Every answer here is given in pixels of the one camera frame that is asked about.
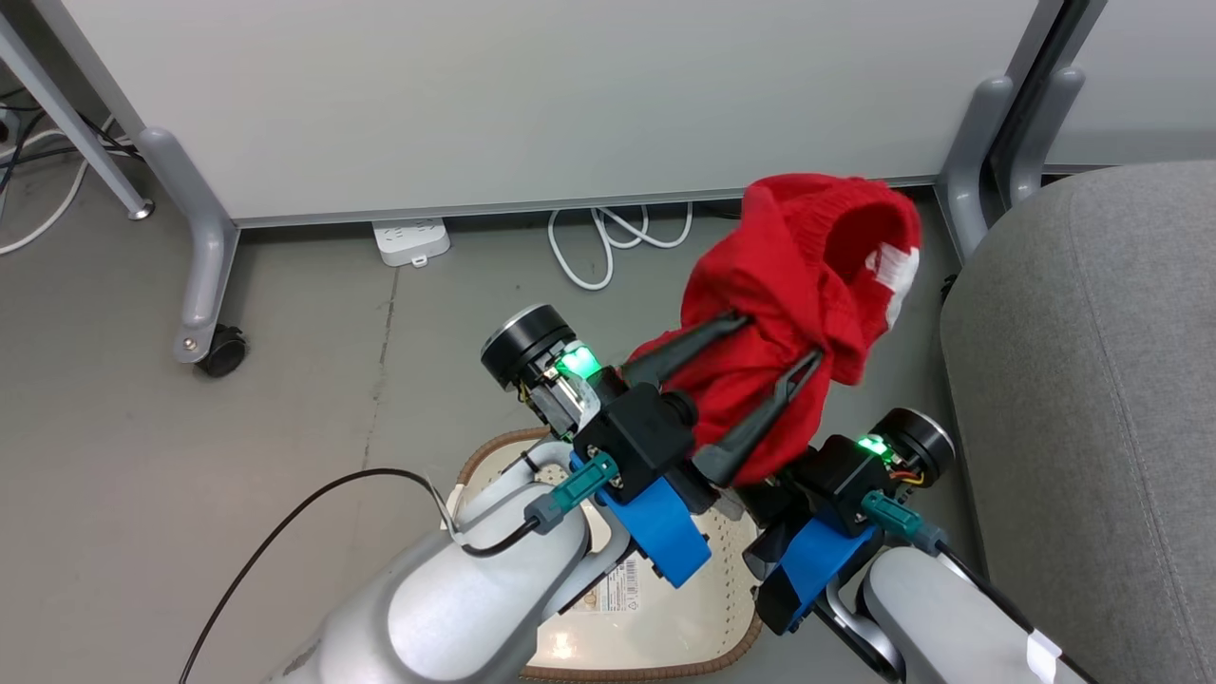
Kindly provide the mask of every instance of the white panel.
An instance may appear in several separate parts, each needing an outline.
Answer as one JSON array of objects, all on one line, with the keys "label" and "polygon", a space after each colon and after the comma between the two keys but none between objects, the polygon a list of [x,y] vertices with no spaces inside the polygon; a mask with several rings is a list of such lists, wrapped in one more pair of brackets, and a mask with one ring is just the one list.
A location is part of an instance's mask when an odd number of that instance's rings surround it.
[{"label": "white panel", "polygon": [[1085,85],[1048,163],[1216,157],[1212,0],[1111,0],[1074,63]]},{"label": "white panel", "polygon": [[1034,0],[63,0],[235,218],[940,170]]}]

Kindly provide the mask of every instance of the green led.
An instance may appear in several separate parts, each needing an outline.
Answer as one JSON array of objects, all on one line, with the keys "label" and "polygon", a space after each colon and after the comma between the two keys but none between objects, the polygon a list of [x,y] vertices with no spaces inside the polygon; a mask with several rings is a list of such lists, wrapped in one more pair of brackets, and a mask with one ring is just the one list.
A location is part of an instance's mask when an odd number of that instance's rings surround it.
[{"label": "green led", "polygon": [[601,368],[596,355],[587,347],[575,347],[557,361],[558,371],[569,371],[584,380],[595,375]]},{"label": "green led", "polygon": [[867,434],[857,439],[857,445],[878,454],[886,462],[891,462],[891,458],[894,456],[890,448],[883,443],[883,438],[877,434]]}]

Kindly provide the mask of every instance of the barcode label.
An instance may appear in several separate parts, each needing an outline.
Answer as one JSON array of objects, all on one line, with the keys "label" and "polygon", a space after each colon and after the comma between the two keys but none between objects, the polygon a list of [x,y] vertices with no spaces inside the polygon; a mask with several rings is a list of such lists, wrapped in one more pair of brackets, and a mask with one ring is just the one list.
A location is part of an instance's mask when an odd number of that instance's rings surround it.
[{"label": "barcode label", "polygon": [[625,559],[596,584],[570,610],[579,612],[635,612],[642,609],[642,584],[638,577],[642,560]]}]

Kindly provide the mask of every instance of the red knit garment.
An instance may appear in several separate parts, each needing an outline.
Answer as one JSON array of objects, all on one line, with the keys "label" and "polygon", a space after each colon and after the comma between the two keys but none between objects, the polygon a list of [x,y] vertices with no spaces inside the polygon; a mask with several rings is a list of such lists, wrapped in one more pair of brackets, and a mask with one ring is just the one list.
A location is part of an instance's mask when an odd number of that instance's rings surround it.
[{"label": "red knit garment", "polygon": [[[775,175],[743,196],[739,228],[697,262],[685,288],[687,329],[726,310],[753,323],[715,342],[664,385],[697,402],[697,447],[721,438],[818,346],[823,361],[736,478],[760,482],[806,450],[829,380],[861,381],[919,262],[912,202],[876,181]],[[679,331],[638,347],[638,355]]]}]

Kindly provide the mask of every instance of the gray floor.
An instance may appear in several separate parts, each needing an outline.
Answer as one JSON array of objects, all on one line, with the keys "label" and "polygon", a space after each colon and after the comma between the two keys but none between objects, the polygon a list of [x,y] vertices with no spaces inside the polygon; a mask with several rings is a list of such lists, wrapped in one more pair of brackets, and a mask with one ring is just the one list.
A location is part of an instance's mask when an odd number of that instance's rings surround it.
[{"label": "gray floor", "polygon": [[[60,200],[74,166],[22,174],[0,241]],[[733,222],[698,217],[688,241],[617,254],[601,293],[558,270],[542,225],[455,225],[421,270],[379,262],[366,228],[265,232],[240,248],[224,319],[253,354],[223,381],[171,360],[188,240],[159,189],[128,223],[96,176],[55,229],[0,258],[0,680],[164,683],[269,529],[321,483],[371,465],[449,487],[469,453],[536,424],[478,363],[525,304],[556,304],[602,358],[623,359],[677,320],[694,260]],[[936,344],[941,279],[956,268],[936,208],[922,271],[860,387],[833,387],[821,434],[865,431],[894,405],[948,420]],[[599,264],[585,215],[562,242]],[[660,236],[679,230],[666,220]],[[970,550],[957,476],[916,505]],[[250,573],[193,682],[257,682],[326,611],[422,531],[424,497],[364,482],[319,503]],[[878,682],[816,621],[765,635],[698,682]]]}]

